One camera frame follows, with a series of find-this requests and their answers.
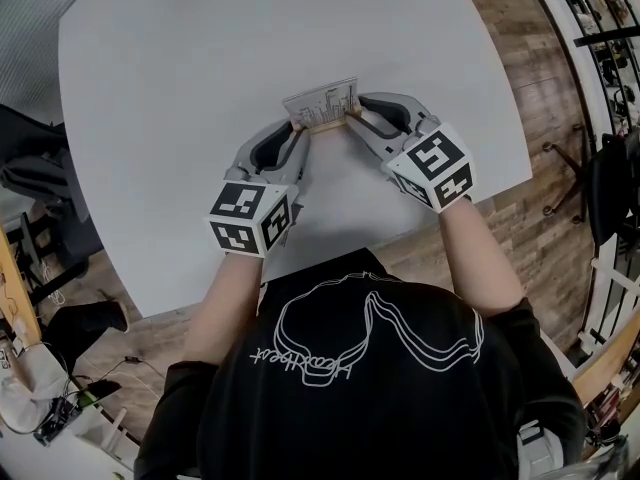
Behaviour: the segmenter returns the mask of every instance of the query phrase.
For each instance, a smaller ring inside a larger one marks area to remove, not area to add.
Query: black chair
[[[622,249],[631,254],[640,244],[640,130],[634,129],[624,138],[603,134],[602,149],[592,153],[589,159],[584,129],[576,125],[574,130],[582,132],[582,165],[555,144],[543,146],[545,151],[556,150],[576,174],[576,181],[569,191],[554,208],[545,207],[544,214],[553,215],[580,194],[581,215],[573,217],[574,224],[584,222],[588,208],[596,246],[618,234],[624,244]]]
[[[51,232],[51,246],[44,252],[55,252],[66,269],[78,271],[103,246],[80,190],[64,124],[48,126],[0,105],[0,133],[0,184],[44,203]],[[33,248],[29,235],[41,232],[42,224],[33,233],[28,223],[22,224],[9,238],[21,241],[24,258],[34,263],[43,251]]]
[[[589,224],[597,246],[616,233],[632,243],[637,242],[640,236],[635,219],[627,218],[634,193],[637,192],[627,143],[637,143],[637,140],[637,131],[625,139],[605,134],[602,137],[602,149],[589,161],[586,195]]]

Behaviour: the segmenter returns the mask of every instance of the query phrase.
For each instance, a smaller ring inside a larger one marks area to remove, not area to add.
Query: round white table
[[[145,316],[199,301],[222,260],[203,216],[282,99],[352,76],[418,98],[471,149],[482,200],[531,177],[518,110],[471,0],[78,0],[60,28],[73,160]],[[272,279],[435,220],[358,142],[313,138]]]

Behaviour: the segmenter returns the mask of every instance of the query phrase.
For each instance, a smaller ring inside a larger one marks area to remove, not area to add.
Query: wooden floor
[[[577,201],[559,215],[543,217],[542,208],[556,201],[572,179],[557,154],[544,153],[542,144],[560,143],[577,153],[579,138],[571,134],[571,128],[582,120],[578,96],[558,40],[536,0],[473,2],[511,83],[533,168],[531,181],[495,197],[491,204],[483,205],[483,211],[525,284],[543,330],[561,348],[567,348],[584,311],[593,245],[587,224],[571,224]],[[402,279],[451,287],[437,229],[405,236],[374,252]],[[104,252],[93,258],[87,276],[64,292],[67,304],[81,304],[99,300],[98,290],[125,301],[135,312]],[[138,321],[126,335],[108,331],[85,354],[86,360],[78,361],[75,373],[98,378],[125,355],[136,355],[165,370],[180,359],[191,311],[187,308]],[[111,414],[126,407],[124,424],[140,438],[157,402],[150,390],[160,394],[163,381],[145,364],[121,365],[118,371],[137,378],[113,377],[124,387],[104,405]]]

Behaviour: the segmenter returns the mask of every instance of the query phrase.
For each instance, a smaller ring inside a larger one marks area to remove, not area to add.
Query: cable
[[[145,361],[144,359],[142,359],[142,362],[146,364],[149,368],[151,368],[154,372],[156,372],[158,374],[158,377],[160,377],[163,380],[167,380],[167,378],[164,375],[162,375],[158,370],[156,370],[155,366],[153,366],[151,363]]]
[[[47,265],[47,263],[44,260],[42,260],[40,264],[40,271],[42,272],[42,277],[44,278],[45,282],[48,283],[53,279],[51,277],[51,267]],[[56,306],[62,306],[67,301],[67,299],[65,298],[65,296],[62,294],[60,290],[56,290],[51,295],[49,295],[49,300],[53,302]]]
[[[82,359],[84,359],[84,361],[91,366],[92,368],[95,368],[96,370],[98,370],[98,372],[100,372],[102,374],[102,377],[100,377],[96,382],[99,382],[101,380],[103,380],[106,377],[112,376],[112,375],[124,375],[125,377],[131,377],[132,379],[137,380],[140,384],[142,384],[147,390],[149,390],[153,396],[155,396],[158,400],[160,400],[160,395],[158,395],[158,393],[156,393],[148,384],[144,383],[140,378],[136,377],[135,375],[131,374],[131,373],[127,373],[127,372],[114,372],[114,370],[120,366],[122,363],[129,363],[129,364],[136,364],[135,361],[131,361],[130,359],[123,359],[122,361],[120,361],[119,363],[117,363],[113,368],[111,368],[108,372],[104,373],[100,368],[98,368],[95,364],[93,364],[91,361],[89,361],[88,359],[86,359],[85,357],[82,357]],[[69,393],[67,396],[71,396],[75,393],[79,393],[81,391],[84,391],[87,388],[84,389],[80,389],[77,392],[72,392]]]
[[[7,423],[7,420],[4,419],[2,414],[0,414],[0,418],[2,419],[2,423],[4,424],[4,426],[7,427],[9,430],[11,430],[11,432],[13,432],[14,434],[18,434],[20,436],[28,436],[40,430],[40,427],[42,427],[42,425],[44,425],[49,420],[50,415],[51,415],[51,410],[49,410],[47,415],[44,417],[44,419],[40,422],[40,424],[36,428],[34,428],[33,430],[29,430],[28,432],[23,432],[21,430],[16,430],[15,428],[13,428],[11,425]]]
[[[18,303],[16,302],[16,299],[7,295],[7,278],[5,277],[4,272],[0,273],[0,283],[2,283],[2,292],[4,293],[4,298],[7,299],[7,302],[9,302],[9,313],[11,313],[11,327],[13,327],[16,315],[18,314]],[[11,309],[10,301],[13,301],[13,309]]]

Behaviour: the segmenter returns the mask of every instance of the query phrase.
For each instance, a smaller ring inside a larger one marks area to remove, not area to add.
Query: white graphic print
[[[448,349],[440,350],[425,343],[420,336],[411,330],[400,310],[390,302],[384,301],[377,291],[371,291],[364,303],[365,337],[354,347],[345,350],[337,358],[314,356],[304,345],[289,337],[284,329],[284,321],[291,304],[299,301],[317,289],[324,286],[335,286],[349,278],[369,277],[374,281],[388,281],[401,283],[396,279],[387,279],[368,272],[347,274],[342,279],[324,281],[306,293],[291,299],[282,308],[280,317],[273,332],[275,349],[260,349],[254,355],[249,356],[254,364],[261,361],[281,363],[285,365],[285,371],[300,370],[302,383],[305,386],[326,387],[333,382],[340,372],[344,372],[348,379],[353,366],[362,359],[369,346],[369,337],[373,329],[374,315],[390,322],[409,353],[427,370],[433,372],[445,372],[455,366],[462,359],[470,357],[476,363],[480,359],[480,348],[484,342],[484,327],[482,319],[473,310],[475,317],[475,340],[471,346],[467,338],[460,338]]]

